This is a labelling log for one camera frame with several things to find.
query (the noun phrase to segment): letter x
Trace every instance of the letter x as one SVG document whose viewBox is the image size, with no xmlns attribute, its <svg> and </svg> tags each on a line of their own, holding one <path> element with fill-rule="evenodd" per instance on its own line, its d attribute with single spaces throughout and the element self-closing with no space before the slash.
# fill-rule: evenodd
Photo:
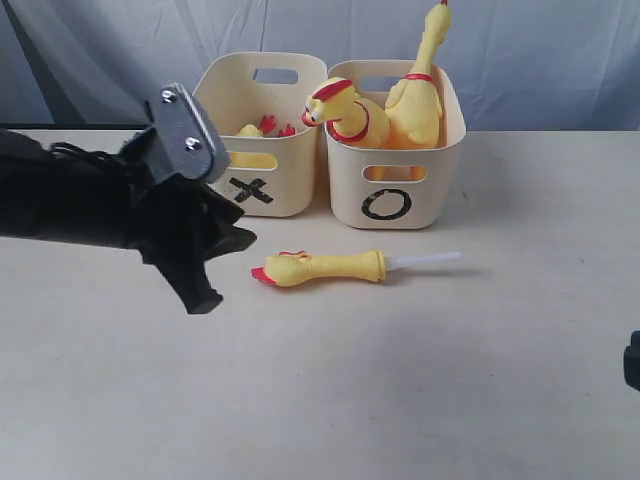
<svg viewBox="0 0 640 480">
<path fill-rule="evenodd" d="M 260 200 L 263 203 L 273 202 L 272 197 L 270 197 L 269 195 L 267 195 L 266 193 L 260 190 L 262 187 L 264 187 L 267 184 L 267 182 L 265 182 L 261 178 L 256 178 L 249 185 L 247 185 L 246 183 L 241 182 L 237 178 L 232 177 L 231 180 L 229 180 L 229 183 L 234 187 L 238 187 L 242 189 L 242 191 L 238 193 L 238 195 L 236 195 L 236 198 L 235 198 L 236 202 L 238 203 L 242 203 L 251 197 L 256 197 L 258 200 Z"/>
</svg>

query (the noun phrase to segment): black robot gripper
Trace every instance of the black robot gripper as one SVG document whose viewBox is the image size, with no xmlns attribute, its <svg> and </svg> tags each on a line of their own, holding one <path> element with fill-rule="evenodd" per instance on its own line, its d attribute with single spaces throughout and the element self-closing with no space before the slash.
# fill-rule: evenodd
<svg viewBox="0 0 640 480">
<path fill-rule="evenodd" d="M 145 105 L 149 127 L 113 154 L 0 129 L 0 236 L 138 250 L 189 314 L 205 314 L 223 299 L 205 263 L 256 236 L 208 185 L 229 155 L 201 106 L 179 84 Z"/>
</svg>

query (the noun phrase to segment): rubber chicken head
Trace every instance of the rubber chicken head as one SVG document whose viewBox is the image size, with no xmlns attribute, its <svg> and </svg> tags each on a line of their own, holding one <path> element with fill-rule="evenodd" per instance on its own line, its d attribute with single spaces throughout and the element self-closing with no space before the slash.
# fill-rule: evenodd
<svg viewBox="0 0 640 480">
<path fill-rule="evenodd" d="M 342 118 L 358 98 L 351 80 L 333 77 L 324 81 L 307 97 L 302 123 L 317 127 Z"/>
<path fill-rule="evenodd" d="M 433 7 L 424 20 L 424 35 L 431 37 L 438 45 L 442 44 L 451 28 L 452 13 L 447 0 L 441 0 Z"/>
<path fill-rule="evenodd" d="M 313 273 L 309 268 L 311 256 L 306 252 L 280 252 L 267 258 L 264 267 L 251 270 L 253 278 L 267 285 L 293 287 L 311 280 Z"/>
</svg>

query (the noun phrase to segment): basket handle hole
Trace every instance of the basket handle hole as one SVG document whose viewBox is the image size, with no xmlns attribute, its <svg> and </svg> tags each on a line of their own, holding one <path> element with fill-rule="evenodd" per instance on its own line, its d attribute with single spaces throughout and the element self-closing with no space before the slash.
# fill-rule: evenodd
<svg viewBox="0 0 640 480">
<path fill-rule="evenodd" d="M 370 76 L 360 79 L 360 90 L 363 92 L 388 92 L 402 77 Z"/>
<path fill-rule="evenodd" d="M 298 72 L 283 68 L 256 68 L 253 80 L 258 83 L 295 85 L 298 83 Z"/>
<path fill-rule="evenodd" d="M 362 175 L 369 182 L 418 183 L 429 171 L 420 165 L 369 165 Z"/>
<path fill-rule="evenodd" d="M 231 167 L 270 171 L 278 168 L 278 159 L 270 153 L 231 152 Z"/>
</svg>

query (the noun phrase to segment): white plastic basket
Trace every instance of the white plastic basket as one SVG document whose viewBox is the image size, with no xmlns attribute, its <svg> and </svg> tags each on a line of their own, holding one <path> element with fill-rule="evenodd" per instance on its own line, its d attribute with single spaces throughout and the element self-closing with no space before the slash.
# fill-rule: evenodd
<svg viewBox="0 0 640 480">
<path fill-rule="evenodd" d="M 258 70 L 295 72 L 297 81 L 263 83 L 256 79 Z M 230 154 L 269 154 L 277 161 L 270 168 L 230 166 L 214 190 L 247 215 L 288 217 L 306 209 L 313 198 L 318 129 L 306 127 L 301 116 L 309 92 L 326 79 L 326 64 L 310 55 L 240 52 L 214 61 L 194 96 L 226 149 Z M 258 126 L 264 115 L 275 115 L 276 132 L 289 123 L 297 133 L 282 138 L 235 136 L 249 123 Z"/>
<path fill-rule="evenodd" d="M 364 91 L 362 80 L 393 77 L 395 83 L 413 65 L 409 60 L 355 60 L 329 70 L 329 77 L 352 80 L 358 92 L 380 106 L 387 91 Z M 441 140 L 435 149 L 385 150 L 354 148 L 334 140 L 327 132 L 331 208 L 343 223 L 355 228 L 420 229 L 435 222 L 447 199 L 467 128 L 456 92 L 447 74 L 434 67 L 432 76 L 443 99 Z M 418 181 L 366 178 L 371 166 L 423 167 Z"/>
</svg>

